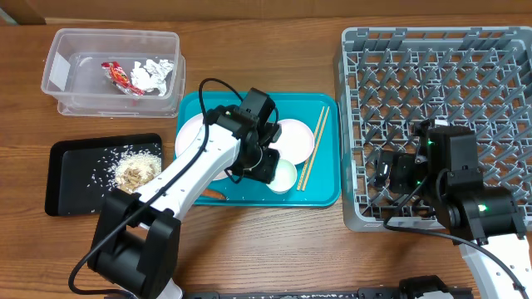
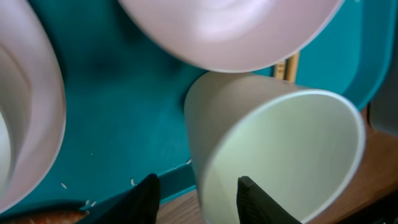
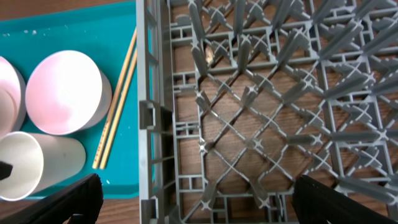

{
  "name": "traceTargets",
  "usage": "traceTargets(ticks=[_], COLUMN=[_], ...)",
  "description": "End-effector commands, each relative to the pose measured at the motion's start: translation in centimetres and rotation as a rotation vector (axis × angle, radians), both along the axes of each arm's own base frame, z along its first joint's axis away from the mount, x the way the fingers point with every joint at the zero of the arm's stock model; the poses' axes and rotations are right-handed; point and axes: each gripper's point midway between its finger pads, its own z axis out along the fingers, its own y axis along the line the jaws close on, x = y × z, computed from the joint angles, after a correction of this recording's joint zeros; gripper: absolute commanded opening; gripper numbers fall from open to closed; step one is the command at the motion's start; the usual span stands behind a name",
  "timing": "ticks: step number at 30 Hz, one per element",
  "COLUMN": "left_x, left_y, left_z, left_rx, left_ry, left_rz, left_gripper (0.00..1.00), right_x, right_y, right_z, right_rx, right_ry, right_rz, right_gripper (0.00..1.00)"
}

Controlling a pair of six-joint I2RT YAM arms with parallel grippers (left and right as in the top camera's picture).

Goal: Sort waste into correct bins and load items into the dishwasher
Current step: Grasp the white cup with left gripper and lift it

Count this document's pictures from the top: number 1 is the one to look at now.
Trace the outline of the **small white plate bowl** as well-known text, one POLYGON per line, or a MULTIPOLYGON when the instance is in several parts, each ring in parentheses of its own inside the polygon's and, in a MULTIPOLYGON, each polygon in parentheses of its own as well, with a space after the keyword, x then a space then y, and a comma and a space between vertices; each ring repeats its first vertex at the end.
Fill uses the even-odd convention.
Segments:
POLYGON ((294 165, 305 162, 313 151, 313 132, 300 120, 286 119, 279 124, 281 135, 269 148, 277 150, 281 159, 294 165))

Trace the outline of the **small white cup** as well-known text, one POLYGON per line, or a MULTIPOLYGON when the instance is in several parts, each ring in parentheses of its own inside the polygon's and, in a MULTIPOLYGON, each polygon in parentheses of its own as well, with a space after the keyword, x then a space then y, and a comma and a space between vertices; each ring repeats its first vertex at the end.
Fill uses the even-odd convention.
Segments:
POLYGON ((267 187, 276 194, 287 193, 295 184, 297 169, 294 164, 286 159, 280 159, 274 172, 273 180, 267 187))

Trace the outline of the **foil wrapper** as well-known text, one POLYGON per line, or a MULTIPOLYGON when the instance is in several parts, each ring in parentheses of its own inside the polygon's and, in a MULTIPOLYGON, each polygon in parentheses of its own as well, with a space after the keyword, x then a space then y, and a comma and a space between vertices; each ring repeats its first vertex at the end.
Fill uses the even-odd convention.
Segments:
POLYGON ((139 61, 134 63, 131 72, 131 83, 137 89, 144 92, 159 91, 159 96, 164 96, 167 92, 166 77, 174 68, 172 61, 161 59, 155 62, 147 59, 142 66, 139 61))

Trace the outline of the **peanut shells pile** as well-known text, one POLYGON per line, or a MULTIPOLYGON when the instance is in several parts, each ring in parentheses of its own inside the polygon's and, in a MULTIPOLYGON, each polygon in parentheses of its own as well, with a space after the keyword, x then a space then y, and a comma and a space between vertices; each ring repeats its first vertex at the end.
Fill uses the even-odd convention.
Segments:
POLYGON ((118 189, 132 194, 141 186, 149 183, 154 177, 155 170, 153 168, 148 170, 128 168, 116 177, 116 184, 118 189))

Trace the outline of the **white rice pile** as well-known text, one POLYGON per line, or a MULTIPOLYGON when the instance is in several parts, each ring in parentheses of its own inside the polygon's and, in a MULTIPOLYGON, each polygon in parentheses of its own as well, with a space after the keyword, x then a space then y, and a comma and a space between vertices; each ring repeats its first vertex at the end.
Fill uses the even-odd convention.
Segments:
POLYGON ((119 145, 117 147, 101 148, 96 154, 96 165, 92 166, 92 173, 87 188, 96 187, 102 193, 118 189, 116 177, 126 169, 155 170, 155 177, 162 171, 161 147, 155 143, 147 145, 119 145))

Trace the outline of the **red snack wrapper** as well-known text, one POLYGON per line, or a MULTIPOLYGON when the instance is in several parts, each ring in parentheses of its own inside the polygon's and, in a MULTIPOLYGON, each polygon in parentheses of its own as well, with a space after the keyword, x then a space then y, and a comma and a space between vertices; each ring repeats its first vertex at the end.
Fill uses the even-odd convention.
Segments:
POLYGON ((145 92, 143 90, 132 85, 129 77, 117 61, 103 62, 101 67, 111 83, 125 94, 131 96, 144 95, 145 92))

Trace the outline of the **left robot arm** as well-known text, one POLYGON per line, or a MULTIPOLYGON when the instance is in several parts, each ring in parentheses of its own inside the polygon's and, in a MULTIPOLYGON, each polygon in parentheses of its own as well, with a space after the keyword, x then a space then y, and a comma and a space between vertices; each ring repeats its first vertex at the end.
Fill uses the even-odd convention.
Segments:
POLYGON ((263 184, 273 181, 279 153, 269 148, 280 127, 269 121, 271 97, 251 89, 239 105, 206 111, 188 148, 148 184, 113 190, 101 208, 85 264, 117 285, 124 298, 178 293, 172 284, 183 218, 214 178, 228 171, 263 184))

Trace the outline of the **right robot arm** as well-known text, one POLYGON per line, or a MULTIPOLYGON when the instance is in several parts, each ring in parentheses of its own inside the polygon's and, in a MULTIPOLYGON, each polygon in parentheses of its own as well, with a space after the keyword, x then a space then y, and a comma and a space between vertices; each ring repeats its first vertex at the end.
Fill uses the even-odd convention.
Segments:
POLYGON ((375 162, 374 184, 403 200, 400 213, 414 196, 426 200, 443 238, 460 249, 484 298, 531 296, 530 245, 512 193, 486 187, 475 133, 444 120, 414 125, 419 139, 413 154, 383 150, 375 162))

